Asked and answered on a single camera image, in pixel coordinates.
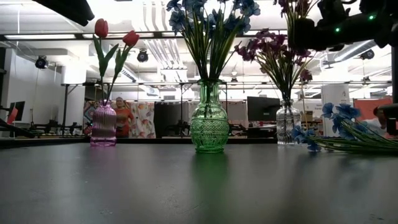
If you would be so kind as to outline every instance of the glass vase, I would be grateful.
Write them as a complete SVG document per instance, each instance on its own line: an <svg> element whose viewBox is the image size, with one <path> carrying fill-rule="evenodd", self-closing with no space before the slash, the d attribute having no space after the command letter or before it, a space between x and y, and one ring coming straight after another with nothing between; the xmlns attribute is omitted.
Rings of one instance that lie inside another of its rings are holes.
<svg viewBox="0 0 398 224"><path fill-rule="evenodd" d="M295 144L293 138L294 126L301 126L300 111L292 107L293 100L282 100L281 109L276 112L276 132L278 144Z"/></svg>
<svg viewBox="0 0 398 224"><path fill-rule="evenodd" d="M90 145L92 147L107 147L116 145L116 112L102 101L93 114L93 129Z"/></svg>
<svg viewBox="0 0 398 224"><path fill-rule="evenodd" d="M221 80L199 80L200 102L192 114L190 127L197 152L223 152L228 140L229 124L226 111L219 101Z"/></svg>

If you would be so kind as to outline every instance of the ceiling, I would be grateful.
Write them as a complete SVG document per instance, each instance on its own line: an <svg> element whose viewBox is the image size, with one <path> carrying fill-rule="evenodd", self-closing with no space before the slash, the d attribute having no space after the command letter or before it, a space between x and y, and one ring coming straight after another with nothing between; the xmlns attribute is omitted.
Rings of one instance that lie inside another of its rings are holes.
<svg viewBox="0 0 398 224"><path fill-rule="evenodd" d="M95 20L101 17L109 22L110 32L171 30L168 25L170 13L165 10L167 1L87 1L96 18L86 27L82 27L33 1L0 0L0 34L93 32ZM286 22L284 18L280 17L280 7L273 6L273 0L256 2L260 5L261 15L252 17L252 30L260 30L262 28L286 29ZM351 14L359 12L358 4L352 5L351 8ZM310 12L310 18L314 21L321 18L319 10L316 7ZM237 38L235 44L240 43L240 41L244 44L248 40L248 38ZM117 43L123 45L118 40L107 40L103 45L112 46ZM15 42L8 44L11 47L15 47L16 45ZM18 43L18 46L21 49L25 49L24 52L33 52L34 49L66 49L75 57L54 56L49 58L52 62L57 62L58 64L67 64L71 60L84 60L87 64L87 77L98 78L98 61L93 54L95 50L92 41L21 41ZM353 46L347 46L346 50L350 50L350 47L352 48ZM148 49L149 60L147 62L139 63L137 61L136 57L139 49ZM375 53L375 57L372 60L361 60L358 57L352 57L343 62L333 63L330 66L325 65L325 62L330 61L330 58L333 58L333 54L329 52L314 52L314 59L310 67L314 81L360 81L364 75L369 75L372 81L391 80L391 73L388 72L391 69L390 47L385 47L384 49L373 47L372 49ZM156 57L161 56L166 60L156 59ZM168 62L171 62L175 68L178 67L183 70L183 72L178 72L179 81L197 80L197 77L195 77L195 64L182 39L140 40L126 62L126 69L135 73L144 82L177 81L173 75L170 75L175 73L174 71L162 71L162 67L165 64L167 66ZM110 64L106 74L108 79L112 77L112 72L113 65ZM231 57L231 60L223 70L221 78L230 81L233 72L236 72L239 82L269 81L268 77L259 71L259 65L243 62L241 57L236 54ZM117 82L129 82L129 80L120 75ZM384 86L374 87L374 91L379 91L376 87L384 88ZM241 88L241 86L231 86L231 88Z"/></svg>

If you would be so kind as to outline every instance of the dark table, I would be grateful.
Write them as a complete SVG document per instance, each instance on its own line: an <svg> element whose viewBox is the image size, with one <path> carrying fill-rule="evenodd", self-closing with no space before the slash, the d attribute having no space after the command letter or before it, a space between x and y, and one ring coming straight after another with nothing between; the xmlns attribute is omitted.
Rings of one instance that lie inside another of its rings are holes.
<svg viewBox="0 0 398 224"><path fill-rule="evenodd" d="M398 223L398 157L304 147L0 151L0 223Z"/></svg>

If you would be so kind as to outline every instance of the computer monitor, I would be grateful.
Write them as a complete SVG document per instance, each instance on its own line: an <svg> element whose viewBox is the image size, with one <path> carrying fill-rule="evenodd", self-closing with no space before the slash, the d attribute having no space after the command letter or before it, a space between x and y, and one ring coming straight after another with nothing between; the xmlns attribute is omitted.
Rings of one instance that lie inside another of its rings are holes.
<svg viewBox="0 0 398 224"><path fill-rule="evenodd" d="M278 98L248 96L249 121L276 121L276 112L279 109Z"/></svg>
<svg viewBox="0 0 398 224"><path fill-rule="evenodd" d="M24 114L25 101L11 103L10 104L10 113L14 107L18 110L18 114L17 114L15 120L22 121L22 115Z"/></svg>

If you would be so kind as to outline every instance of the tulip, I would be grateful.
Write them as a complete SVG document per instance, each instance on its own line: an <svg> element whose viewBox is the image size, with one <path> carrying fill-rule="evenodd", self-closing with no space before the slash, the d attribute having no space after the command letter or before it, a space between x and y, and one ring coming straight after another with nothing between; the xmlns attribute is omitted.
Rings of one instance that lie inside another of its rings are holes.
<svg viewBox="0 0 398 224"><path fill-rule="evenodd" d="M123 42L129 47L133 47L137 44L138 39L139 35L132 30L123 37Z"/></svg>
<svg viewBox="0 0 398 224"><path fill-rule="evenodd" d="M104 19L98 19L95 23L95 34L98 37L105 38L108 35L108 22Z"/></svg>

